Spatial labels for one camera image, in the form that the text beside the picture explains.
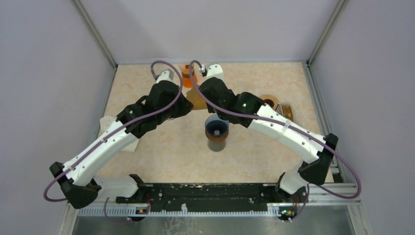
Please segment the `brown paper coffee filter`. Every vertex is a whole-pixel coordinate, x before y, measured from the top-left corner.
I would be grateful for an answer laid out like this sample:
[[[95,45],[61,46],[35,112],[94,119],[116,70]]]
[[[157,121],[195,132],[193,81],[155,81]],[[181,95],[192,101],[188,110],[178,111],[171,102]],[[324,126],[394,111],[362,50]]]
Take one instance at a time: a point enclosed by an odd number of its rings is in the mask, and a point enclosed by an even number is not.
[[[192,110],[207,109],[207,104],[195,89],[186,92],[186,99],[193,104]]]

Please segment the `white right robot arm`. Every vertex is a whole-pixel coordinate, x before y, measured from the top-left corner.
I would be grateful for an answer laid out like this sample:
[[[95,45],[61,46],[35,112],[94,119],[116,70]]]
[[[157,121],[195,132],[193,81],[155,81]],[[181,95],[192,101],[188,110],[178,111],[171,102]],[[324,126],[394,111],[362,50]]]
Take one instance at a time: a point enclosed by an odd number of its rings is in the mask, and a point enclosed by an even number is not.
[[[234,94],[223,80],[212,77],[199,87],[207,99],[209,112],[221,119],[240,124],[263,133],[296,152],[302,161],[284,172],[276,185],[276,197],[288,202],[297,191],[308,183],[321,186],[330,169],[338,137],[312,133],[277,113],[264,100],[249,92]]]

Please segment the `blue glass dripper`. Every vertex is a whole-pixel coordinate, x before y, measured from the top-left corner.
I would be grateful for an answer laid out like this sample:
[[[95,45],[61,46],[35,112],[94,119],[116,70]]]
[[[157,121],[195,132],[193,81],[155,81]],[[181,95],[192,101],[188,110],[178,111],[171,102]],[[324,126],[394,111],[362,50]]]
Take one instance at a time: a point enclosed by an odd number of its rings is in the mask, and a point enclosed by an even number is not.
[[[205,121],[205,130],[213,136],[222,136],[229,130],[229,121],[221,119],[214,114]]]

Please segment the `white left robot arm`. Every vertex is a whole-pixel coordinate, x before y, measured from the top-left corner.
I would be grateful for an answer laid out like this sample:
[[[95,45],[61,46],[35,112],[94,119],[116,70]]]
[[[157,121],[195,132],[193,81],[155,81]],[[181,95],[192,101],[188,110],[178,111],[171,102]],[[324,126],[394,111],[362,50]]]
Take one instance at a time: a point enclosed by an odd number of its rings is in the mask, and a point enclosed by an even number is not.
[[[65,200],[75,209],[107,198],[142,202],[147,190],[138,175],[106,178],[96,174],[122,149],[166,120],[187,115],[193,105],[184,97],[182,89],[182,86],[169,80],[156,82],[149,95],[126,106],[116,116],[109,130],[78,156],[65,163],[53,163],[49,169],[60,185]]]

